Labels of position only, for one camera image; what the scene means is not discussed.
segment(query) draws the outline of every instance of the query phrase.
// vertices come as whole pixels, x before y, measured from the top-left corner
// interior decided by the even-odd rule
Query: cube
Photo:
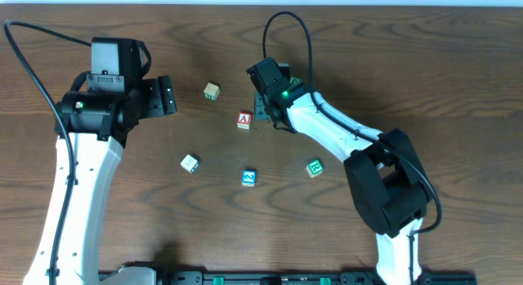
[[[216,98],[218,98],[218,94],[220,94],[220,87],[207,83],[205,90],[203,90],[203,94],[205,95],[205,98],[215,101]]]
[[[242,175],[242,185],[248,187],[254,187],[256,182],[256,171],[245,170]]]
[[[238,124],[238,128],[249,129],[249,127],[251,126],[251,117],[252,115],[250,113],[240,112],[238,114],[238,121],[236,121],[236,123]]]
[[[180,164],[181,167],[185,168],[191,174],[194,173],[196,167],[199,166],[198,159],[193,158],[189,154],[187,154],[186,158],[184,158]]]
[[[321,165],[319,159],[315,159],[307,164],[307,172],[311,178],[314,178],[324,171],[324,166]]]

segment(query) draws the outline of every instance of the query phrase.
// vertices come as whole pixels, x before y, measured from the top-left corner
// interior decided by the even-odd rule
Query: green clip
[[[226,283],[226,279],[223,277],[214,277],[212,279],[212,285],[224,285],[225,283]]]
[[[330,278],[320,278],[320,285],[330,285]]]

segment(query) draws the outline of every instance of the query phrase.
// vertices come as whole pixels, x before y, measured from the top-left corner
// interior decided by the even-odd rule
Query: wire
[[[55,114],[55,119],[58,122],[58,125],[60,126],[60,131],[62,136],[64,137],[65,144],[67,145],[67,154],[69,156],[69,175],[67,177],[67,189],[65,191],[64,196],[64,203],[62,204],[62,208],[60,211],[60,217],[58,218],[58,224],[56,225],[56,232],[55,237],[53,239],[52,244],[52,250],[51,250],[51,260],[49,264],[49,284],[54,285],[56,283],[56,276],[57,276],[57,268],[56,268],[56,261],[58,259],[58,249],[60,246],[60,240],[62,236],[62,231],[64,229],[64,223],[65,223],[65,217],[67,216],[67,210],[69,208],[69,201],[71,199],[71,194],[73,193],[73,186],[74,182],[76,181],[75,178],[75,168],[76,168],[76,160],[74,159],[74,151],[73,146],[71,144],[71,139],[69,138],[69,133],[67,131],[67,128],[65,127],[64,121],[62,120],[60,116],[60,112],[58,108],[55,105],[55,102],[52,100],[51,96],[49,95],[49,92],[47,92],[46,88],[43,86],[42,82],[36,75],[36,73],[31,69],[31,66],[27,62],[27,60],[22,55],[22,52],[20,51],[20,48],[16,45],[15,39],[11,36],[11,32],[9,31],[9,27],[12,25],[17,25],[20,27],[35,29],[40,32],[48,33],[52,36],[56,36],[58,38],[62,38],[65,40],[69,40],[72,42],[76,42],[79,44],[83,44],[86,46],[91,46],[91,43],[85,42],[83,40],[79,40],[77,38],[72,38],[69,36],[66,36],[61,33],[57,33],[54,31],[51,31],[49,29],[42,28],[40,26],[37,26],[35,24],[29,24],[18,20],[6,20],[3,25],[3,31],[6,34],[7,40],[9,41],[9,44],[11,44],[11,47],[13,51],[15,52],[16,56],[20,60],[20,63],[24,66],[24,69],[27,71],[29,76],[33,79],[34,83],[42,93],[43,97],[46,99],[47,103],[51,107],[52,112]]]
[[[308,55],[309,55],[309,94],[311,94],[311,99],[312,99],[312,102],[314,103],[315,107],[322,114],[324,114],[327,118],[329,118],[334,123],[336,123],[338,126],[342,127],[343,129],[347,130],[351,134],[353,134],[355,136],[358,136],[359,138],[361,138],[363,140],[366,140],[366,141],[368,141],[368,142],[370,142],[370,143],[372,143],[374,145],[377,145],[378,147],[381,147],[383,150],[386,150],[387,152],[389,152],[389,154],[392,154],[392,155],[396,156],[397,158],[399,158],[401,163],[405,163],[407,166],[411,167],[422,178],[423,185],[428,189],[428,191],[431,194],[432,198],[434,198],[434,204],[436,205],[436,219],[434,220],[434,223],[432,223],[432,225],[430,225],[430,226],[428,226],[426,228],[422,228],[422,229],[417,229],[417,230],[411,231],[409,236],[408,236],[409,237],[409,246],[410,246],[410,254],[409,254],[409,271],[410,271],[410,274],[409,275],[410,275],[410,282],[411,282],[411,284],[414,284],[414,279],[413,279],[413,242],[414,242],[414,235],[415,234],[422,234],[422,233],[430,232],[430,231],[434,230],[435,228],[437,228],[440,225],[442,214],[443,214],[443,212],[441,210],[440,198],[438,197],[438,194],[437,194],[436,190],[432,186],[431,182],[428,180],[427,176],[425,174],[423,174],[417,167],[415,167],[410,162],[410,160],[407,159],[403,154],[398,152],[396,149],[394,149],[390,145],[386,145],[386,144],[382,143],[379,140],[376,140],[376,139],[374,139],[372,137],[369,137],[369,136],[366,136],[365,134],[362,134],[358,130],[354,130],[354,129],[348,127],[345,123],[343,123],[341,121],[338,121],[335,117],[333,117],[328,112],[326,112],[323,109],[322,105],[318,104],[318,101],[316,100],[316,98],[314,96],[314,88],[313,88],[313,84],[312,84],[312,80],[313,80],[312,73],[313,73],[313,70],[312,70],[311,35],[309,34],[309,29],[306,27],[305,22],[302,20],[302,18],[300,18],[299,16],[297,16],[295,13],[293,13],[291,11],[279,11],[279,12],[275,13],[267,21],[265,29],[263,30],[263,39],[261,41],[261,48],[263,50],[263,58],[265,59],[267,57],[266,56],[266,44],[265,43],[266,43],[266,35],[267,35],[267,30],[269,29],[269,25],[270,25],[270,23],[272,22],[272,20],[274,18],[276,18],[277,16],[281,16],[281,15],[288,15],[288,16],[291,16],[294,19],[296,19],[302,25],[303,31],[305,32],[305,37],[306,37],[307,46],[308,46],[307,52],[308,52]]]

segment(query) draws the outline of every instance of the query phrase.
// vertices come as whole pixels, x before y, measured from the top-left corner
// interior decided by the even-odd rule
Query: white arm segment
[[[347,117],[329,105],[320,93],[315,92],[314,95],[318,104],[322,105],[326,112],[348,127],[375,139],[378,139],[378,135],[382,133]],[[308,93],[295,100],[293,106],[287,109],[287,114],[296,131],[316,140],[342,162],[351,156],[352,151],[366,149],[371,145],[370,142],[355,137],[319,112]]]
[[[422,226],[422,219],[416,219],[408,223],[400,230],[400,233],[390,238],[387,234],[376,234],[378,242],[378,264],[376,270],[383,282],[389,285],[410,284],[409,271],[409,235],[411,231]],[[413,243],[413,278],[416,280],[422,273],[418,263],[418,234],[414,235]]]
[[[344,122],[348,127],[359,130],[360,133],[378,140],[379,130],[366,127],[329,105],[320,93],[314,93],[316,101],[323,109],[338,121]],[[319,112],[312,102],[311,95],[305,94],[294,101],[293,106],[287,109],[288,119],[296,131],[316,140],[340,161],[345,161],[354,150],[363,150],[371,145],[370,142],[356,138],[349,131]],[[418,229],[422,219],[413,220],[406,225],[400,234],[390,238],[386,234],[376,234],[378,241],[379,261],[377,271],[386,284],[405,285],[410,283],[409,278],[409,239],[407,235],[413,229]],[[420,273],[418,264],[418,236],[415,235],[413,244],[414,279]]]
[[[56,284],[98,284],[98,248],[105,205],[123,147],[112,137],[108,141],[98,141],[96,134],[70,133],[69,137],[78,162],[78,184],[74,186],[60,241],[57,262],[60,272]],[[56,177],[51,203],[42,239],[24,285],[49,283],[46,270],[67,188],[65,180],[69,174],[67,147],[63,139],[56,142],[56,150]]]

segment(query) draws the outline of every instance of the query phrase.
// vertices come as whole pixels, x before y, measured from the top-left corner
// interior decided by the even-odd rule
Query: wooden tabletop
[[[523,14],[463,7],[210,7],[4,5],[14,18],[90,41],[140,39],[168,74],[178,112],[132,130],[114,176],[100,268],[161,261],[208,270],[374,267],[374,233],[360,219],[342,164],[312,139],[255,122],[245,70],[262,59],[262,31],[276,11],[311,31],[315,87],[350,117],[412,140],[443,205],[424,234],[420,264],[474,271],[480,283],[523,278]],[[55,98],[89,70],[90,50],[13,28]],[[299,24],[279,18],[267,50],[306,80]],[[0,283],[20,283],[36,253],[55,175],[54,119],[0,37]],[[203,97],[221,86],[216,102]],[[180,166],[201,157],[195,174]],[[306,164],[325,171],[310,179]],[[241,172],[256,168],[254,188]],[[429,205],[425,225],[434,220]]]

